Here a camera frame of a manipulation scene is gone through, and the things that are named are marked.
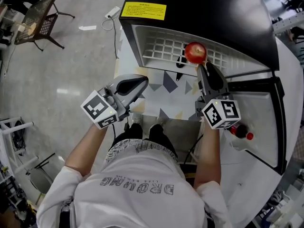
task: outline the shoe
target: shoe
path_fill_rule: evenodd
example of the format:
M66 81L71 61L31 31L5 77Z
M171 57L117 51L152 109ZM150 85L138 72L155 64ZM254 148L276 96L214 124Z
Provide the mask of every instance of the shoe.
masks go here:
M140 126L142 125L142 120L143 120L143 115L138 114L138 113L133 113L132 114L132 124L139 124Z
M158 117L156 124L159 124L160 126L162 126L162 128L164 127L164 125L168 122L169 118L161 118Z

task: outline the plastic bottle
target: plastic bottle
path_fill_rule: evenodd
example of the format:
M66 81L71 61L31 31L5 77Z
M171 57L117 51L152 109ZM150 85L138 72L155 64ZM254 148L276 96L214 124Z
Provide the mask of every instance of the plastic bottle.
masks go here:
M240 139L247 138L248 140L252 140L254 137L252 133L249 133L247 126L240 122L232 125L228 130Z

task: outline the warning sticker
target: warning sticker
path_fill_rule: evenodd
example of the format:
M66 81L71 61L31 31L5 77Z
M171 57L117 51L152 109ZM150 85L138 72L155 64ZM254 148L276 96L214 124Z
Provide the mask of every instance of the warning sticker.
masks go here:
M164 20L167 5L148 2L126 2L122 17Z

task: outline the red apple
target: red apple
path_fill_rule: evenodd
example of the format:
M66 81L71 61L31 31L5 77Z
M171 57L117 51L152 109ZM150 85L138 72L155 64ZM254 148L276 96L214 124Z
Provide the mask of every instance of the red apple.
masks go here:
M191 63L201 64L206 60L206 56L206 48L198 42L191 42L185 48L185 57Z

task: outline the white paper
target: white paper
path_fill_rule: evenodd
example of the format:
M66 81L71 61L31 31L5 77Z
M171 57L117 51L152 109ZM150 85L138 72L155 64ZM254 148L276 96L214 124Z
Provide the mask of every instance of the white paper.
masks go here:
M96 29L96 25L92 25L92 26L80 26L79 29L81 30L93 30Z
M25 27L22 25L19 25L18 27L18 31L23 32L25 30Z

